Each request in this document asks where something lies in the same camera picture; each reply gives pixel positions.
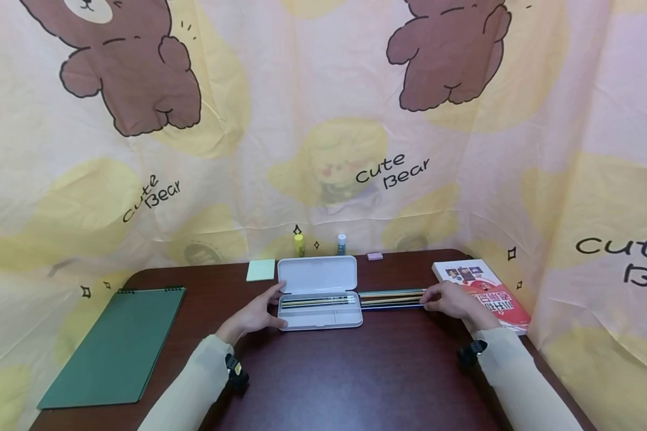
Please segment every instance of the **sticky note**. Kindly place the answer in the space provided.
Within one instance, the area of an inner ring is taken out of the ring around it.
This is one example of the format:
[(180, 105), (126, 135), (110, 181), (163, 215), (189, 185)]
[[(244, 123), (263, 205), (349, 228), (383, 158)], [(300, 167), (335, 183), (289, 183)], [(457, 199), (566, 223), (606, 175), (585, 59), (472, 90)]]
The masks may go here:
[(276, 259), (251, 260), (247, 270), (247, 281), (273, 280)]

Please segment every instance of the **fabric backdrop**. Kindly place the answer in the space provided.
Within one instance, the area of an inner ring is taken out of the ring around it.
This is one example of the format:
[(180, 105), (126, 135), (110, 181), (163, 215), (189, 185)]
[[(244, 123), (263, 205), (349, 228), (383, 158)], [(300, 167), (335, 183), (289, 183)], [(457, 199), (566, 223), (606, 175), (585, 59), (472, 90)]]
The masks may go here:
[(647, 430), (647, 0), (0, 0), (0, 430), (131, 274), (296, 228), (485, 259)]

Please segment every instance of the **blue glue stick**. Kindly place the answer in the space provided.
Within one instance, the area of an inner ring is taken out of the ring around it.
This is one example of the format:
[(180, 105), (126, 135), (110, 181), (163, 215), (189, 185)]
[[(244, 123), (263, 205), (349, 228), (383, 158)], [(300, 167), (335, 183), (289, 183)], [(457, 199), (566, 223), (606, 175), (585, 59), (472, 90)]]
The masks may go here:
[(345, 234), (338, 235), (338, 256), (345, 256), (345, 244), (347, 236)]

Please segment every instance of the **left hand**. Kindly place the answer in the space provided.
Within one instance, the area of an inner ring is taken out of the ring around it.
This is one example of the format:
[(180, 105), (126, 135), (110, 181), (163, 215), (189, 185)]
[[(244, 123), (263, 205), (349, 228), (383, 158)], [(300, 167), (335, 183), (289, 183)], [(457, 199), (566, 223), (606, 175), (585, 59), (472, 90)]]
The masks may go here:
[(243, 335), (249, 332), (256, 332), (265, 327), (286, 327), (288, 325), (287, 321), (274, 317), (266, 311), (266, 306), (269, 303), (273, 304), (275, 301), (278, 304), (278, 298), (282, 296), (280, 290), (284, 285), (285, 283), (278, 283), (271, 286), (264, 293), (252, 299), (249, 304), (233, 314), (220, 326), (219, 330), (216, 331), (216, 336), (223, 343), (234, 346)]

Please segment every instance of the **pencil case lid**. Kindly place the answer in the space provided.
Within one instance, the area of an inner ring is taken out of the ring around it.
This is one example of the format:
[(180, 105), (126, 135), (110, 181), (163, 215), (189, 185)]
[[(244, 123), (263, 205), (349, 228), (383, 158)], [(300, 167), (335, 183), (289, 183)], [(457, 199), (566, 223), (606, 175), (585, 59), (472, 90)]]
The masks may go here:
[(283, 293), (344, 292), (357, 287), (354, 256), (300, 257), (278, 262)]

